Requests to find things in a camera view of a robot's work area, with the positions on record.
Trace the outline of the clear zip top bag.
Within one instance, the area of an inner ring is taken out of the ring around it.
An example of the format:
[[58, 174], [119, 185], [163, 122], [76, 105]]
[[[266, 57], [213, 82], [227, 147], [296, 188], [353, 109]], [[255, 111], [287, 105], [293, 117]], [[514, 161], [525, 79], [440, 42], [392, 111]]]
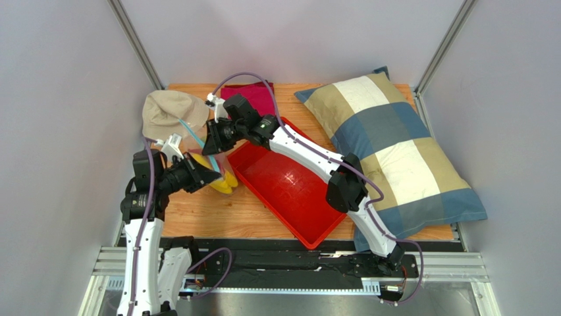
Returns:
[[184, 149], [198, 163], [221, 174], [221, 177], [210, 183], [210, 186], [222, 194], [231, 195], [238, 187], [239, 183], [226, 155], [224, 153], [220, 153], [204, 156], [202, 154], [202, 149], [205, 137], [202, 135], [202, 130], [193, 131], [193, 129], [182, 119], [179, 119], [178, 121], [186, 130], [185, 137], [182, 141]]

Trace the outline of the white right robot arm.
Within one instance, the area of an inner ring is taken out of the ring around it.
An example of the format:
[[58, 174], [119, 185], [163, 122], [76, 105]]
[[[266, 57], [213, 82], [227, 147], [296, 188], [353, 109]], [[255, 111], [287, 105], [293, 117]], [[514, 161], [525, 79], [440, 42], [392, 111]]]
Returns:
[[400, 269], [404, 250], [376, 214], [366, 188], [370, 181], [354, 154], [343, 156], [329, 151], [299, 134], [278, 116], [261, 116], [240, 94], [222, 99], [210, 93], [205, 103], [215, 114], [206, 123], [204, 155], [226, 152], [246, 140], [297, 162], [327, 184], [327, 203], [352, 219], [371, 253], [379, 258], [379, 264], [388, 271]]

